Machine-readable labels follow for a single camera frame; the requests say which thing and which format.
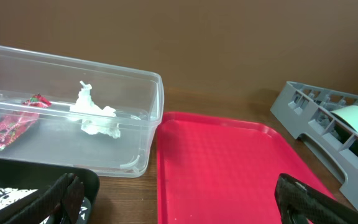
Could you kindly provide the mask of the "red snack wrapper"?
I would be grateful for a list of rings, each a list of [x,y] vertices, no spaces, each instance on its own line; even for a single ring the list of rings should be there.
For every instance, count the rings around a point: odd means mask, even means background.
[[[15,111],[0,117],[0,151],[17,140],[38,119],[38,113],[21,111]]]

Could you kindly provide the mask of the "white tissue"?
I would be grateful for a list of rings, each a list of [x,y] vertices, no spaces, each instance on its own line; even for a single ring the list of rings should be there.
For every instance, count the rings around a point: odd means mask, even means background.
[[[114,139],[121,137],[119,124],[112,121],[116,117],[116,110],[110,106],[101,109],[94,103],[91,97],[91,84],[80,81],[82,86],[78,92],[78,98],[69,112],[85,114],[84,118],[69,117],[71,121],[81,120],[81,130],[89,135],[105,134]]]

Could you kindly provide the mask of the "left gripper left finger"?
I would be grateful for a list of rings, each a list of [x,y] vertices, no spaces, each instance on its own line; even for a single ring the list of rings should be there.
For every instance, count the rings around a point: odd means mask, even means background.
[[[6,223],[41,223],[54,215],[55,223],[76,223],[85,198],[85,186],[73,173],[63,174],[44,193],[25,206]]]

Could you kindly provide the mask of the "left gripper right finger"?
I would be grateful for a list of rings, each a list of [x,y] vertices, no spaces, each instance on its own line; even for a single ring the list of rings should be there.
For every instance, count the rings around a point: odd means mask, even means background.
[[[358,212],[288,174],[279,175],[274,196],[283,224],[358,224]]]

